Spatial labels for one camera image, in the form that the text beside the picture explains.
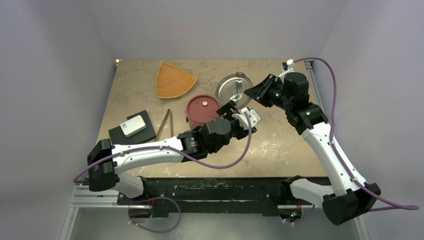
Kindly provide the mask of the dark red round lid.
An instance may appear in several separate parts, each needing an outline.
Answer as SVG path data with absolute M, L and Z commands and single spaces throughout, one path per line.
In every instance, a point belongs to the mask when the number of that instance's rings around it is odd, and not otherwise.
M 220 104 L 215 99 L 215 97 L 211 95 L 207 95 L 207 94 L 200 94 L 200 95 L 194 96 L 188 101 L 184 112 L 202 111 L 209 116 L 209 120 L 207 121 L 209 122 L 218 115 L 217 110 L 219 108 L 220 108 Z

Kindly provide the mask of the glass lid with red clasp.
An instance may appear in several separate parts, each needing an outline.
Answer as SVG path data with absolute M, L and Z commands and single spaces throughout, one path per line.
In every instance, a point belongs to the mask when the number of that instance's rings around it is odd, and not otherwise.
M 219 81 L 215 89 L 215 98 L 221 106 L 233 101 L 235 108 L 241 110 L 250 101 L 244 91 L 252 87 L 252 81 L 243 72 L 236 72 Z

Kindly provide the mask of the steel food tongs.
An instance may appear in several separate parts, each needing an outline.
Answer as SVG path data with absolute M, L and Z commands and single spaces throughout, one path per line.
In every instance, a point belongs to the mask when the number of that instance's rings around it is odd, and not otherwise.
M 169 120 L 169 130 L 170 130 L 170 136 L 171 137 L 173 137 L 174 136 L 174 123 L 173 123 L 173 114 L 172 114 L 172 111 L 171 111 L 171 109 L 169 108 L 167 111 L 166 111 L 166 114 L 165 114 L 165 116 L 164 116 L 164 118 L 163 118 L 163 120 L 162 120 L 162 122 L 161 122 L 161 124 L 160 124 L 160 126 L 159 126 L 159 129 L 158 129 L 158 131 L 157 131 L 157 133 L 156 133 L 156 137 L 155 137 L 155 141 L 157 141 L 159 138 L 160 138 L 160 135 L 161 135 L 161 133 L 162 133 L 162 130 L 164 129 L 164 127 L 165 127 L 165 123 L 166 123 L 166 121 L 167 120 Z

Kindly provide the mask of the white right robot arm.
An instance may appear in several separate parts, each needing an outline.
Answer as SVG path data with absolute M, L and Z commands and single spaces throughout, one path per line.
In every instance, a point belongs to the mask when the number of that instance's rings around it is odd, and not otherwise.
M 330 186 L 308 181 L 301 176 L 285 180 L 280 196 L 288 204 L 305 200 L 323 209 L 327 219 L 339 226 L 369 212 L 381 195 L 376 183 L 367 183 L 349 160 L 340 161 L 344 152 L 331 138 L 331 125 L 320 106 L 310 102 L 309 82 L 299 72 L 283 78 L 269 74 L 258 85 L 246 89 L 246 96 L 264 107 L 285 111 L 287 121 L 309 144 L 328 175 Z

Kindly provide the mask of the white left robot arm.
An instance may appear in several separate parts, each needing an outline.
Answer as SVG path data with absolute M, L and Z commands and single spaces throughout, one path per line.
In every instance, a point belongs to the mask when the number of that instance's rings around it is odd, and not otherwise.
M 141 177 L 129 174 L 129 170 L 184 162 L 198 162 L 211 168 L 212 165 L 202 160 L 228 145 L 232 138 L 247 138 L 250 142 L 256 124 L 262 120 L 254 109 L 235 109 L 232 101 L 217 113 L 217 117 L 204 125 L 161 141 L 122 145 L 112 144 L 108 138 L 100 140 L 87 156 L 88 189 L 115 190 L 142 205 L 149 199 L 147 185 Z

